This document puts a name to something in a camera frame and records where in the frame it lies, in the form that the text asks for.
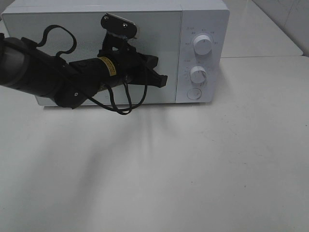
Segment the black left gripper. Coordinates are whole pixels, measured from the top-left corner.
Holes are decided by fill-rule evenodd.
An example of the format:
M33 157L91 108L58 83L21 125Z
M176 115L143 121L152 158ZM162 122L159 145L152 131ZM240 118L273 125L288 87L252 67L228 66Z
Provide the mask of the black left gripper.
M113 88L123 86L128 109L139 107L145 100L148 86L164 87L167 75L154 71L158 57L138 52L103 54L97 58L84 59L65 63L56 58L59 65L57 73L63 80L61 87L54 95L54 102L61 107L75 109L86 100L107 109L116 109ZM133 104L129 85L144 87L141 100Z

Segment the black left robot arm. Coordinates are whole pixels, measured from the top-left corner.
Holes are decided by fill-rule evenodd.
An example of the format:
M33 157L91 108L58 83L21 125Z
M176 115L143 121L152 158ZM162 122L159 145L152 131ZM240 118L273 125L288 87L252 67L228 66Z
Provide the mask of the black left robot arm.
M130 45L67 63L37 49L34 41L0 35L1 86L72 109L121 84L164 87L168 77L154 71L157 63L158 57L138 53Z

